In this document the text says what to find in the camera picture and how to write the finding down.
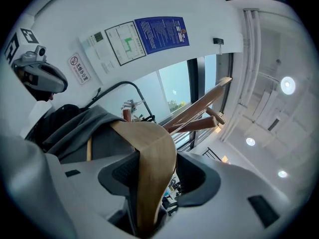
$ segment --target tree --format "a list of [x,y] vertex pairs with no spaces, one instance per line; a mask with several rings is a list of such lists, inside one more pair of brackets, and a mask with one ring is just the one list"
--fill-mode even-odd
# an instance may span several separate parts
[[183,101],[179,105],[175,100],[171,100],[168,102],[168,107],[171,113],[175,112],[177,109],[183,107],[186,103]]

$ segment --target gray cloth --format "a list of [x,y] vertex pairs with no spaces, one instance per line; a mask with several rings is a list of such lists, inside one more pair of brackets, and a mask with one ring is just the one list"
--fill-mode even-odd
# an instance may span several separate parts
[[115,120],[125,121],[97,105],[60,127],[43,144],[61,163],[86,161],[91,136],[92,159],[133,153],[134,148],[109,125]]

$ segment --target white pipe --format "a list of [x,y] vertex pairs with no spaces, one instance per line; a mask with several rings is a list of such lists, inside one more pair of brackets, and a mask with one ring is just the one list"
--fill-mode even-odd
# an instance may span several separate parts
[[253,74],[253,65],[254,65],[254,57],[255,57],[255,28],[253,23],[253,17],[251,11],[247,11],[248,16],[248,31],[250,33],[250,52],[249,52],[249,66],[247,71],[247,78],[244,84],[242,96],[241,96],[241,103],[246,105],[246,95],[248,94],[248,89],[250,86],[251,77]]
[[241,109],[239,109],[238,116],[236,117],[235,122],[231,125],[230,130],[224,135],[222,141],[226,141],[227,138],[232,133],[232,131],[237,126],[241,116],[243,115],[244,111],[246,110],[244,108],[246,108],[248,106],[248,104],[249,104],[249,101],[251,99],[251,96],[253,94],[253,91],[254,91],[254,88],[255,88],[255,85],[256,85],[257,76],[258,76],[258,72],[259,72],[259,66],[260,66],[260,57],[261,57],[261,30],[260,30],[260,19],[259,19],[259,15],[258,15],[257,11],[254,11],[254,16],[255,16],[255,22],[256,22],[257,51],[256,51],[256,53],[254,53],[255,56],[256,56],[256,60],[254,60],[254,61],[256,61],[256,64],[253,65],[254,70],[252,70],[252,74],[253,74],[252,83],[251,84],[250,84],[250,82],[248,83],[248,85],[251,85],[251,86],[250,86],[249,91],[247,93],[247,98],[245,98],[244,104],[240,105]]
[[260,66],[260,56],[261,56],[261,31],[260,31],[260,19],[259,19],[259,15],[258,12],[255,10],[254,11],[254,16],[255,16],[255,21],[256,21],[256,32],[257,32],[257,38],[256,38],[256,42],[257,42],[257,52],[254,54],[256,56],[256,64],[254,66],[254,70],[253,73],[255,74],[253,77],[253,81],[252,81],[252,85],[251,88],[249,90],[248,93],[248,97],[247,97],[247,101],[245,106],[248,106],[249,101],[251,99],[251,96],[253,94],[255,85],[256,85],[256,81],[257,81],[257,76],[258,76],[258,72],[259,72],[259,66]]
[[[249,13],[251,13],[251,12],[248,11],[248,10],[244,11],[246,25],[247,25],[247,36],[249,37],[250,45],[249,45],[249,53],[247,54],[248,55],[247,60],[249,60],[248,65],[247,65],[248,66],[247,67],[247,73],[246,73],[246,77],[245,77],[245,81],[244,81],[244,87],[243,87],[242,93],[240,95],[240,99],[242,99],[242,97],[244,95],[246,95],[247,88],[245,87],[245,85],[248,85],[249,81],[248,81],[247,78],[248,78],[248,75],[251,73],[252,62],[253,62],[253,52],[254,52],[253,45],[254,45],[254,42],[252,40],[252,33],[251,33],[252,32],[252,30],[251,30],[252,24],[251,24],[251,21],[250,21],[250,18],[252,19],[252,17],[248,16]],[[239,111],[239,105],[236,104],[235,110],[233,112],[233,116],[230,118],[230,121],[227,124],[227,128],[225,129],[225,131],[223,132],[223,135],[220,138],[221,141],[224,141],[224,139],[227,136],[228,132],[231,130],[232,125],[237,120],[238,111]]]
[[[253,18],[251,15],[251,11],[247,10],[244,12],[246,14],[246,24],[247,24],[247,31],[248,31],[248,36],[249,36],[249,40],[250,40],[250,45],[249,45],[249,53],[248,53],[248,58],[249,58],[249,62],[248,62],[248,67],[247,67],[247,73],[246,73],[246,78],[244,81],[244,87],[240,96],[240,101],[244,101],[245,96],[247,94],[248,91],[248,86],[250,84],[250,78],[251,78],[251,73],[252,73],[252,67],[253,67],[253,62],[254,62],[254,47],[255,47],[255,36],[254,36],[254,25],[253,25]],[[227,139],[227,137],[230,135],[230,133],[233,131],[234,129],[234,124],[237,124],[236,121],[239,119],[240,117],[240,111],[242,109],[242,106],[240,104],[237,104],[235,107],[235,111],[233,113],[233,116],[230,120],[230,122],[228,123],[228,127],[226,128],[226,131],[223,133],[223,135],[221,136],[221,141],[225,141]]]

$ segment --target round ceiling light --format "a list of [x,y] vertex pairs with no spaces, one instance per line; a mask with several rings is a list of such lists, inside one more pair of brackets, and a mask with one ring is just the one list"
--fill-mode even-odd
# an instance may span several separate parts
[[249,146],[254,146],[256,144],[255,140],[253,138],[250,138],[250,137],[246,139],[246,143]]
[[286,76],[281,80],[280,87],[286,95],[291,95],[296,89],[296,84],[291,77]]
[[280,172],[278,173],[278,176],[281,177],[281,178],[286,178],[287,175],[288,175],[288,174],[287,174],[285,171],[280,171]]

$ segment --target white notice paper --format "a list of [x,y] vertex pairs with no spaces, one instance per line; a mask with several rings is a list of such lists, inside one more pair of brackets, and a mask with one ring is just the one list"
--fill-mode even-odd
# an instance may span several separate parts
[[82,34],[79,39],[101,83],[108,83],[112,78],[114,69],[120,65],[105,32],[96,29],[90,30]]
[[75,78],[81,85],[85,84],[91,79],[91,76],[87,72],[78,53],[75,53],[72,57],[69,58],[68,64]]

